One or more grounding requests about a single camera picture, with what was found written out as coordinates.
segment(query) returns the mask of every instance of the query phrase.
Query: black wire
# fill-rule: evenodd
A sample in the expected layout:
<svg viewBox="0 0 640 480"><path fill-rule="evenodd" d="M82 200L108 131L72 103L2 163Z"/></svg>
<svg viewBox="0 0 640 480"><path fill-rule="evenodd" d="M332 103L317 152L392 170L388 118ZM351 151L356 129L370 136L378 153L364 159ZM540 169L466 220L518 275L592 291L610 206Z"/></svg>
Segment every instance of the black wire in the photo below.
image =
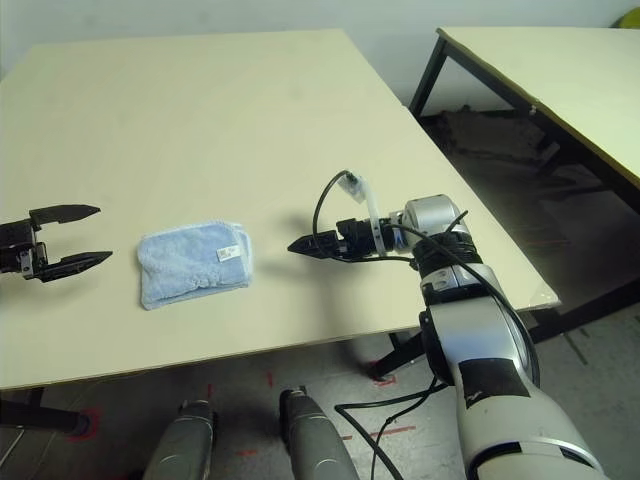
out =
<svg viewBox="0 0 640 480"><path fill-rule="evenodd" d="M391 425L393 422L395 422L398 418L400 418L401 416L412 412L413 410L415 410L416 408L418 408L420 405L422 405L424 402L427 401L427 399L429 398L429 396L433 393L436 393L440 390L444 390L445 388L447 388L447 385L442 383L440 385L438 385L436 387L436 383L437 383L438 379L434 376L433 380L431 380L431 385L429 385L429 388L425 391L425 393L422 395L422 397L420 397L420 400L418 400L416 403L414 403L413 405L411 405L410 407L405 408L404 410L391 415L389 418L387 418L384 421L384 424L382 425L382 427L380 428L380 430L378 431L378 435L376 436L376 445L379 447L380 446L380 439L382 438L382 434L384 433L384 431L386 430L386 428ZM373 458L371 459L371 480L374 480L375 477L375 469L376 469L376 458L378 458L378 454L377 452L374 450L373 451Z"/></svg>
<svg viewBox="0 0 640 480"><path fill-rule="evenodd" d="M458 215L453 222L451 222L449 224L449 226L447 227L447 229L444 231L444 233L449 233L451 232L451 230L453 230L455 228L456 225L458 225L460 223L460 221L467 216L467 213L469 213L469 210L465 210L464 212L462 212L460 215Z"/></svg>
<svg viewBox="0 0 640 480"><path fill-rule="evenodd" d="M322 208L322 204L324 203L325 198L327 198L327 195L329 194L329 191L331 190L331 188L344 175L346 175L347 178L349 178L350 181L357 181L357 178L355 177L355 175L353 175L353 173L351 173L349 170L341 170L340 172L338 172L329 181L327 186L324 187L324 190L322 191L322 193L320 194L320 198L318 199L318 203L316 204L316 209L313 212L313 221L311 223L311 233L312 233L312 236L313 236L313 241L316 243L316 247L318 247L318 250L320 250L320 253L324 254L326 257L329 257L329 258L332 258L334 260L337 260L339 262L344 262L344 263L380 262L380 261L383 261L383 260L398 260L398 261L401 261L401 262L412 263L411 258L409 258L409 257L400 257L400 256L370 257L370 258L343 258L343 257L339 257L337 255L334 255L332 252L329 252L329 251L325 250L324 247L322 245L320 245L320 241L318 239L318 217L320 216L320 209Z"/></svg>
<svg viewBox="0 0 640 480"><path fill-rule="evenodd" d="M397 228L397 229L412 233L420 237L425 242L429 243L431 247L438 250L438 252L440 252L442 255L447 257L453 263L460 265L460 267L462 267L472 277L478 280L489 291L489 293L491 293L491 295L493 295L504 306L504 308L509 313L509 316L513 319L513 322L515 323L516 328L520 331L520 334L522 335L522 338L526 344L527 354L529 356L529 363L531 364L531 381L536 387L540 387L540 362L538 360L538 354L536 352L535 345L533 344L531 335L529 335L529 330L527 330L527 327L524 325L524 323L522 323L522 320L520 320L520 317L518 316L514 308L511 306L509 301L505 298L505 296L497 288L491 285L491 283L489 283L482 275L476 272L473 268L471 268L465 262L460 260L456 255L451 253L449 250L444 248L438 242L436 242L433 238L425 235L424 233L422 233L419 230L416 230L415 228L407 227L406 225L398 225L398 224L390 223L386 226L388 228Z"/></svg>
<svg viewBox="0 0 640 480"><path fill-rule="evenodd" d="M404 479L403 479L402 475L400 474L400 472L398 471L398 469L396 468L396 466L391 461L391 459L387 456L385 451L379 446L379 438L378 438L378 440L376 442L374 442L373 439L371 438L371 436L369 435L369 433L362 427L362 425L360 425L358 423L358 421L355 418L353 418L349 413L347 413L347 410L361 409L361 408L385 407L385 406L389 406L389 405L395 405L396 403L408 402L409 400L414 400L416 398L420 398L420 402L419 403L416 402L416 404L412 405L408 409L403 410L402 412L400 412L399 414L394 415L393 417L389 417L389 418L393 418L393 420L395 420L400 415L404 415L405 413L407 413L407 412L413 410L414 408L417 408L420 405L422 405L422 403L424 403L424 401L426 401L426 399L432 393L439 392L440 390L443 390L443 389L445 389L447 387L446 384L440 384L440 385L434 386L434 382L435 382L435 378L431 382L431 386L429 386L428 389L423 390L421 392L412 393L411 395L404 395L402 397L391 398L391 399L388 399L388 400L381 400L381 401L378 401L378 402L343 403L343 404L340 404L340 405L335 405L333 407L335 409L335 411L338 412L340 415L342 415L342 417L344 417L344 419L347 420L353 426L353 428L356 429L356 431L360 434L360 436L369 444L369 446L376 453L376 456L380 457L380 460L382 461L382 463L384 463L384 465L389 470L389 473L391 473L391 476L395 480L404 480Z"/></svg>

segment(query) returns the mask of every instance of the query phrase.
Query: towel label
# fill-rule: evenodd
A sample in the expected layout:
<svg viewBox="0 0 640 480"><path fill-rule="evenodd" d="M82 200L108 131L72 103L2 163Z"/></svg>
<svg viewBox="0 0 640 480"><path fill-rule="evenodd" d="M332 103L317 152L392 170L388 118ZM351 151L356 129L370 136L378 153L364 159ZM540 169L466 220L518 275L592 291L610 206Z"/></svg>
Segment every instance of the towel label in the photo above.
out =
<svg viewBox="0 0 640 480"><path fill-rule="evenodd" d="M230 247L219 248L216 251L218 253L218 260L220 262L231 260L232 258L242 255L242 252L240 251L240 245L231 245Z"/></svg>

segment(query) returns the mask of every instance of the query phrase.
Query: table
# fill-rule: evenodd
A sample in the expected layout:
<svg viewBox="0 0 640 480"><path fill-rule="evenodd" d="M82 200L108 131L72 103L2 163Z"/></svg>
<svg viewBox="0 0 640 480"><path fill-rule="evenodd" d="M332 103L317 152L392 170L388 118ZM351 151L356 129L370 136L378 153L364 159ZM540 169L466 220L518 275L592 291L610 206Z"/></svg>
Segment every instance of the table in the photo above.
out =
<svg viewBox="0 0 640 480"><path fill-rule="evenodd" d="M339 30L42 45L0 84L1 218L86 203L45 225L50 257L113 250L48 284L0 277L0 388L120 374L417 325L404 263L287 252L344 167L382 211L447 193L517 309L557 302L520 249ZM320 229L365 218L340 191ZM221 218L254 249L247 289L145 311L142 235ZM388 302L370 301L384 293Z"/></svg>
<svg viewBox="0 0 640 480"><path fill-rule="evenodd" d="M640 31L445 27L410 104L419 117L449 57L517 110L640 213ZM574 310L534 312L542 341L640 301L640 278Z"/></svg>

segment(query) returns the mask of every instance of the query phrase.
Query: folded cloth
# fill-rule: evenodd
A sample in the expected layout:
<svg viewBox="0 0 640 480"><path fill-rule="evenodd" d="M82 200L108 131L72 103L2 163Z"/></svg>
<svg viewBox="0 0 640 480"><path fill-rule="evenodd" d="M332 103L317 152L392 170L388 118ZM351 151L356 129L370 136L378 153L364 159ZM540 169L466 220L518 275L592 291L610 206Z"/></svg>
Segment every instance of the folded cloth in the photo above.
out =
<svg viewBox="0 0 640 480"><path fill-rule="evenodd" d="M223 221L146 235L138 260L147 310L248 287L253 273L249 236L242 225Z"/></svg>

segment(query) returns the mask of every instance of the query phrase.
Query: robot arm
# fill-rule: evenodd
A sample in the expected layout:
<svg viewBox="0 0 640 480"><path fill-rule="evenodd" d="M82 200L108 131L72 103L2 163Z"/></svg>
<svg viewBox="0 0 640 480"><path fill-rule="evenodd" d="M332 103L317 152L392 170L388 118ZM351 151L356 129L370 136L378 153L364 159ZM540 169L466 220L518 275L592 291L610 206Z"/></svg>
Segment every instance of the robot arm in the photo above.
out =
<svg viewBox="0 0 640 480"><path fill-rule="evenodd" d="M371 255L368 222L339 222L342 239L333 231L309 235L289 250L316 258ZM387 251L410 250L420 272L423 344L436 376L456 389L467 477L606 478L569 417L527 375L537 365L530 365L537 362L533 344L506 301L495 298L498 280L482 263L455 204L444 195L412 200L380 225Z"/></svg>

